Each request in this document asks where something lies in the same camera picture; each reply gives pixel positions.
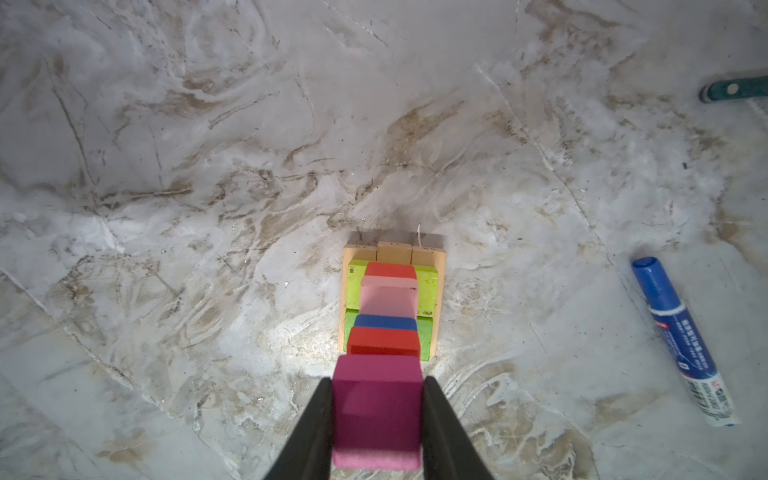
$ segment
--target green block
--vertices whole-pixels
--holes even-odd
[[[349,340],[349,332],[352,331],[352,327],[355,326],[355,319],[357,318],[358,310],[346,309],[344,314],[344,351],[346,352],[346,342]],[[432,323],[429,324],[429,332],[432,335]]]
[[[426,316],[416,317],[416,330],[422,344],[422,360],[429,360],[429,346],[432,344],[432,319]]]
[[[360,310],[360,283],[366,274],[368,260],[352,260],[346,277],[346,308]]]
[[[435,304],[437,304],[437,270],[433,266],[414,265],[413,267],[416,269],[416,279],[419,281],[419,310],[416,315],[434,316]]]

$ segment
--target teal object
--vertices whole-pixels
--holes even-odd
[[[768,96],[768,77],[716,81],[699,92],[699,99],[707,104],[713,101],[766,96]]]

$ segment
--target marker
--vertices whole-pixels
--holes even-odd
[[[632,271],[699,410],[716,427],[741,423],[723,377],[661,262],[656,257],[640,258],[632,262]]]

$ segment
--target red block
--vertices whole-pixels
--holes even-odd
[[[354,326],[346,351],[350,355],[407,355],[421,357],[419,334],[413,330]]]
[[[416,280],[416,269],[413,265],[371,262],[366,267],[366,276],[401,276]]]

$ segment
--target wooden block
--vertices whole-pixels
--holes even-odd
[[[417,331],[415,319],[403,318],[400,316],[358,315],[355,319],[355,326],[367,326],[374,329]]]
[[[419,316],[432,316],[435,314],[437,304],[437,269],[433,266],[414,265],[416,278],[419,281]]]
[[[360,283],[366,275],[368,260],[355,260],[349,262],[346,277],[346,308],[358,310],[360,308]]]
[[[360,288],[360,313],[416,318],[419,290],[365,284]]]
[[[398,263],[369,262],[366,275],[395,276],[416,280],[416,268],[413,265],[400,265]]]
[[[418,470],[423,381],[412,356],[340,356],[333,373],[333,463]]]
[[[412,330],[354,326],[346,344],[350,355],[407,355],[421,357],[419,334]]]
[[[419,333],[419,344],[422,346],[421,359],[429,360],[429,348],[432,343],[432,319],[427,316],[416,318],[416,331]]]
[[[346,296],[349,262],[352,260],[376,261],[376,247],[367,245],[345,245],[341,261],[341,294],[339,295],[339,340],[337,347],[344,351],[344,320],[346,316]]]
[[[355,326],[355,319],[357,318],[358,310],[346,309],[344,315],[344,351],[346,352],[346,342],[349,339],[349,331]]]
[[[412,250],[413,245],[410,243],[379,242],[379,248],[376,251],[376,261],[410,265]]]
[[[437,296],[435,298],[435,312],[432,314],[432,341],[429,347],[429,356],[437,354],[437,338],[440,330],[440,311],[442,309],[442,291],[445,287],[445,264],[448,254],[440,248],[413,247],[411,255],[414,265],[433,266],[437,270]]]

